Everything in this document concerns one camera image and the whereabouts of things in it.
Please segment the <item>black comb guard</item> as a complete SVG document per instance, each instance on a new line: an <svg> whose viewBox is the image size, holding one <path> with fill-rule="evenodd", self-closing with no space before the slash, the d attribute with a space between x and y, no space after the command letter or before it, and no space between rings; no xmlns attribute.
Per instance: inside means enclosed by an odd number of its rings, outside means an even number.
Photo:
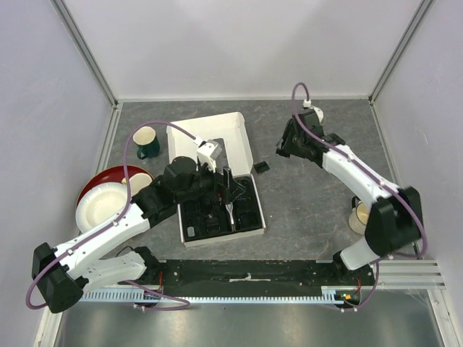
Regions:
<svg viewBox="0 0 463 347"><path fill-rule="evenodd" d="M221 233L221 225L218 220L207 220L205 222L205 227L209 236L219 235Z"/></svg>
<svg viewBox="0 0 463 347"><path fill-rule="evenodd" d="M270 166L265 162L261 161L259 163L255 163L253 168L257 174L262 174L270 169Z"/></svg>
<svg viewBox="0 0 463 347"><path fill-rule="evenodd" d="M228 205L232 200L232 170L228 166L223 167L222 199L225 205Z"/></svg>
<svg viewBox="0 0 463 347"><path fill-rule="evenodd" d="M254 212L247 212L239 215L239 224L242 228L254 228L258 223L258 216Z"/></svg>

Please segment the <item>small white oil bottle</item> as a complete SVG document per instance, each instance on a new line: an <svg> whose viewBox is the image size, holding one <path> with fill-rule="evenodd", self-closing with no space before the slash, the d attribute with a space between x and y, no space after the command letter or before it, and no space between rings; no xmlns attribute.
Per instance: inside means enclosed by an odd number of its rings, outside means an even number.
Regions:
<svg viewBox="0 0 463 347"><path fill-rule="evenodd" d="M194 229L192 226L190 226L190 227L187 228L187 235L188 235L189 237L195 236L195 229Z"/></svg>

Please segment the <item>white cardboard box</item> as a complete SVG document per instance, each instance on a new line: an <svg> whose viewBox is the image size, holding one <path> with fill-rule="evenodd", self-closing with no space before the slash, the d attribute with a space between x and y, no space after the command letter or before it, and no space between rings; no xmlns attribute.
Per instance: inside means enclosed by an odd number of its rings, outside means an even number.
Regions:
<svg viewBox="0 0 463 347"><path fill-rule="evenodd" d="M188 157L205 194L178 206L186 247L264 234L266 222L254 176L252 151L240 112L176 121L166 130L169 160Z"/></svg>

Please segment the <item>black silver hair clipper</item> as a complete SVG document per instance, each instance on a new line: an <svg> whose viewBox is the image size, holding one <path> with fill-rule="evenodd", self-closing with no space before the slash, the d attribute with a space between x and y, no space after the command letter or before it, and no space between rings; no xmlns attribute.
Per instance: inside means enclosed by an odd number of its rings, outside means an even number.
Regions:
<svg viewBox="0 0 463 347"><path fill-rule="evenodd" d="M237 219L235 218L235 215L234 215L234 204L232 202L225 204L225 209L229 216L231 231L236 232L237 231Z"/></svg>

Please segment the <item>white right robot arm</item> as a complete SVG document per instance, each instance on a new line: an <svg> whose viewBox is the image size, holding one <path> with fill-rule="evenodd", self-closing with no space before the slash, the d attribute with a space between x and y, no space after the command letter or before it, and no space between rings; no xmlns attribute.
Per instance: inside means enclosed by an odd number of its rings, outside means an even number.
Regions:
<svg viewBox="0 0 463 347"><path fill-rule="evenodd" d="M368 212L364 236L334 255L332 278L345 285L357 269L422 238L419 192L401 188L363 163L336 134L325 134L318 116L306 110L286 123L276 153L308 159L333 174L359 198Z"/></svg>

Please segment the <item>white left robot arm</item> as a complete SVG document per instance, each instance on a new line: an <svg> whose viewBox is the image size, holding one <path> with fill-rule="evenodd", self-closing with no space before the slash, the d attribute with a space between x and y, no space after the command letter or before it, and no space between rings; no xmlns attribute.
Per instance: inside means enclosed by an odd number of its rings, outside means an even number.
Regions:
<svg viewBox="0 0 463 347"><path fill-rule="evenodd" d="M32 279L26 304L33 289L44 299L42 307L53 313L75 305L84 293L118 282L151 284L158 278L158 260L147 248L124 257L105 260L109 251L173 216L180 203L208 194L226 198L231 195L232 170L210 170L188 157L177 157L148 186L130 194L122 211L102 226L56 247L44 242L33 251Z"/></svg>

